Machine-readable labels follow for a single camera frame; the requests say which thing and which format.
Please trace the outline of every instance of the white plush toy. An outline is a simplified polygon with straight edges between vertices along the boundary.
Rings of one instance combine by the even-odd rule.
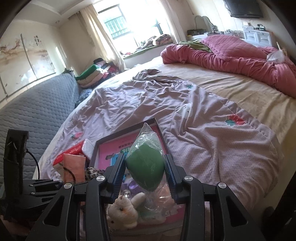
[[[145,194],[138,193],[131,200],[119,196],[107,208],[107,222],[111,229],[132,229],[138,225],[138,212],[136,208],[145,201]]]

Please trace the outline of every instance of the wall mural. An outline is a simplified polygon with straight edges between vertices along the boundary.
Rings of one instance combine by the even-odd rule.
[[[38,36],[20,34],[0,40],[0,77],[8,95],[54,73],[53,63]]]

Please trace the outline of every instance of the pink quilt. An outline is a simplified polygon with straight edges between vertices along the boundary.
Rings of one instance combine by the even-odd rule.
[[[296,98],[296,66],[286,57],[282,64],[266,61],[276,51],[272,47],[255,47],[229,35],[212,35],[202,43],[213,53],[195,50],[187,45],[170,45],[161,53],[164,64],[189,63],[207,69],[242,74],[259,80],[282,93]]]

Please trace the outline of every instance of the black tv screen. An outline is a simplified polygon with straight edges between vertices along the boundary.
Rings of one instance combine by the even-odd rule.
[[[235,18],[263,18],[256,0],[224,0],[230,16]]]

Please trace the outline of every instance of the sheer white curtain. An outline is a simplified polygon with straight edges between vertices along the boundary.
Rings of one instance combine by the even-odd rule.
[[[158,3],[163,7],[166,14],[166,19],[171,31],[171,36],[174,43],[179,43],[180,41],[186,41],[186,36],[180,25],[180,21],[176,12],[173,10],[170,1],[175,0],[158,0]]]
[[[91,36],[96,50],[100,56],[107,62],[113,61],[113,63],[119,67],[121,71],[124,71],[125,64],[120,53],[115,49],[110,35],[105,31],[103,25],[98,19],[97,12],[94,6],[91,4],[84,9],[80,10],[80,13],[86,23],[87,31]]]

